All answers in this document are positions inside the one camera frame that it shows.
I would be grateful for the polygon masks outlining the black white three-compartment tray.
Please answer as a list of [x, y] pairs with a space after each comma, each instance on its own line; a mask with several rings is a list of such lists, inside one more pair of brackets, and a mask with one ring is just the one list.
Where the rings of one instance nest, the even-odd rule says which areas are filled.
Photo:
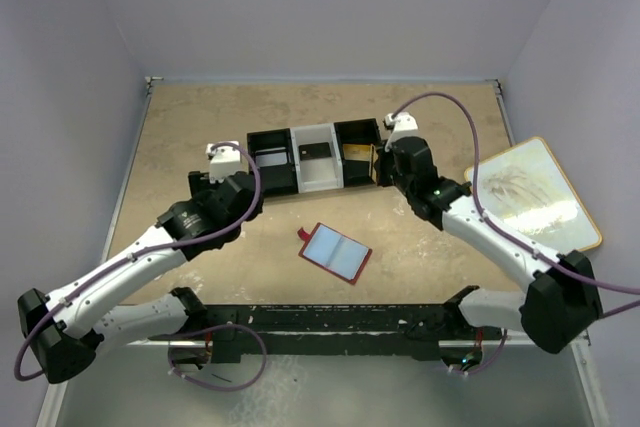
[[246, 140], [266, 197], [372, 185], [382, 144], [373, 118], [250, 132]]

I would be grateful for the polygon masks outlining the red leather card holder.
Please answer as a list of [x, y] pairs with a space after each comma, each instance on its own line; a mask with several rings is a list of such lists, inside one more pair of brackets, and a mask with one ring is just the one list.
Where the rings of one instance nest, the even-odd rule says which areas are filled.
[[297, 236], [303, 242], [298, 253], [301, 258], [351, 285], [372, 255], [370, 247], [322, 223], [310, 231], [299, 228]]

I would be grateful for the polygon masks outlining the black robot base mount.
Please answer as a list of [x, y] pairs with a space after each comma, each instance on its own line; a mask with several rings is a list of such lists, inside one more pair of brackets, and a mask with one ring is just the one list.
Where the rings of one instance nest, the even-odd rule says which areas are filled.
[[189, 287], [171, 290], [186, 303], [182, 333], [209, 341], [193, 354], [169, 349], [178, 364], [238, 363], [246, 355], [402, 356], [440, 358], [445, 341], [497, 340], [495, 327], [468, 325], [456, 310], [455, 295], [443, 304], [204, 304]]

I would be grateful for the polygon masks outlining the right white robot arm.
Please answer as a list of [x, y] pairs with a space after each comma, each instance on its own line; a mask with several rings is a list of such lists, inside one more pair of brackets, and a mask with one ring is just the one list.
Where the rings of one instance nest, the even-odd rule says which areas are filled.
[[470, 286], [449, 300], [446, 330], [467, 338], [478, 328], [525, 333], [543, 351], [557, 354], [603, 316], [590, 260], [562, 254], [477, 207], [470, 183], [439, 175], [427, 142], [401, 138], [376, 150], [377, 185], [395, 187], [412, 212], [473, 247], [498, 266], [518, 290]]

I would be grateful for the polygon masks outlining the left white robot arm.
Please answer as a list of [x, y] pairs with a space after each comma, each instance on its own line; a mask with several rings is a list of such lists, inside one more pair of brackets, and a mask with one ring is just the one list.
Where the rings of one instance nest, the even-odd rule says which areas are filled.
[[18, 299], [24, 344], [39, 373], [63, 383], [101, 353], [144, 338], [194, 339], [208, 311], [192, 289], [178, 287], [135, 306], [123, 300], [203, 252], [236, 240], [262, 211], [261, 178], [237, 172], [174, 203], [135, 242], [80, 279], [49, 293], [30, 289]]

